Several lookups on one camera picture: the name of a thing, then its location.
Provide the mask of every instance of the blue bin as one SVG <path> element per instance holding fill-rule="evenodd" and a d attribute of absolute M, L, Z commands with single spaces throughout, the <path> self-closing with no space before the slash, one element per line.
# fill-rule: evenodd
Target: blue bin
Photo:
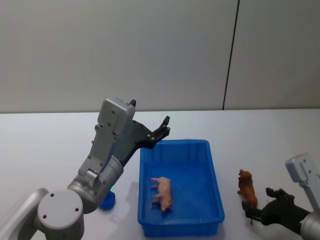
<path fill-rule="evenodd" d="M 152 205 L 150 178 L 171 179 L 172 210 Z M 225 219 L 206 140 L 163 140 L 140 151 L 138 222 L 146 237 L 210 236 Z"/>

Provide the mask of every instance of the circular joint cover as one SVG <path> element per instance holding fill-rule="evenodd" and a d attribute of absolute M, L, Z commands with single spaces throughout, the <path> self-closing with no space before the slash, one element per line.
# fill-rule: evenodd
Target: circular joint cover
<path fill-rule="evenodd" d="M 37 215 L 45 228 L 63 230 L 83 216 L 82 200 L 72 190 L 51 192 L 41 200 Z"/>

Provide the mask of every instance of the gray wall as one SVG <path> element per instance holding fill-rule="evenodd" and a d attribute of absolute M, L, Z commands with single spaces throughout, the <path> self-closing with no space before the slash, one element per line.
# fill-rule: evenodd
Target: gray wall
<path fill-rule="evenodd" d="M 232 49 L 237 4 L 2 0 L 0 113 L 319 107 L 320 1 L 240 0 Z"/>

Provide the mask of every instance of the blue plastic tray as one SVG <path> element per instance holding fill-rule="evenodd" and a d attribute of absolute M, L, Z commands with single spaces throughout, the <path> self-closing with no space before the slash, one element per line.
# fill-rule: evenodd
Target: blue plastic tray
<path fill-rule="evenodd" d="M 150 178 L 171 179 L 173 210 L 152 205 Z M 146 237 L 215 235 L 225 219 L 209 142 L 163 140 L 140 151 L 138 222 Z"/>

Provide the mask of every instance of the white table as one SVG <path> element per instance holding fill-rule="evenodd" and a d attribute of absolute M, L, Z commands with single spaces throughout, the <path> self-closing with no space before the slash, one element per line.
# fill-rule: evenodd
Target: white table
<path fill-rule="evenodd" d="M 295 203 L 311 211 L 304 190 L 292 182 L 285 160 L 304 152 L 320 160 L 320 109 L 137 112 L 135 119 L 153 130 L 166 115 L 171 117 L 167 139 L 210 142 L 225 220 L 209 239 L 267 239 L 269 233 L 282 234 L 278 239 L 300 239 L 281 227 L 249 224 L 237 195 L 238 172 L 242 168 L 252 173 L 260 208 L 271 200 L 265 192 L 270 187 L 295 195 Z M 0 115 L 0 219 L 24 194 L 42 187 L 49 191 L 66 188 L 90 150 L 97 116 Z M 84 240 L 145 239 L 137 222 L 139 157 L 137 151 L 113 189 L 114 209 L 85 215 Z M 37 232 L 33 239 L 45 238 Z"/>

